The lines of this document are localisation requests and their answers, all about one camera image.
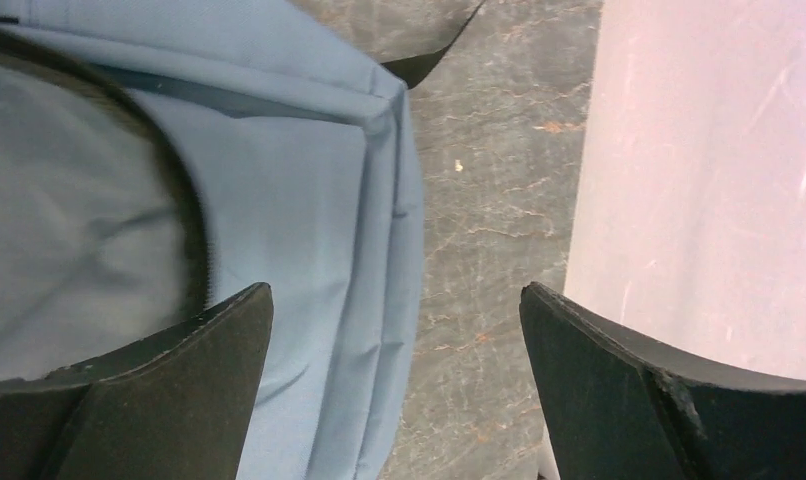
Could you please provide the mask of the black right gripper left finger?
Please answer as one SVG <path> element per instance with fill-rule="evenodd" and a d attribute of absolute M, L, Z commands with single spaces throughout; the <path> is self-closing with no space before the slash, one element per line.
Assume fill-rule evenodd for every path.
<path fill-rule="evenodd" d="M 0 382 L 0 479 L 233 479 L 270 340 L 270 287 L 32 381 Z"/>

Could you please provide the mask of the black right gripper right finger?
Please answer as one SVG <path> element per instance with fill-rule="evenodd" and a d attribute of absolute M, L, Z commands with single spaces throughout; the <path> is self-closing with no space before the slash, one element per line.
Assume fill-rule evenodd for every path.
<path fill-rule="evenodd" d="M 565 479 L 806 479 L 806 381 L 715 362 L 526 286 L 520 322 Z"/>

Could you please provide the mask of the blue student backpack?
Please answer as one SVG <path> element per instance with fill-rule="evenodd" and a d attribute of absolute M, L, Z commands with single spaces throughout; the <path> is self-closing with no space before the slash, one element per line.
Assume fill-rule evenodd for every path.
<path fill-rule="evenodd" d="M 233 479 L 375 479 L 415 343 L 409 91 L 287 1 L 0 1 L 0 382 L 256 283 L 273 319 Z"/>

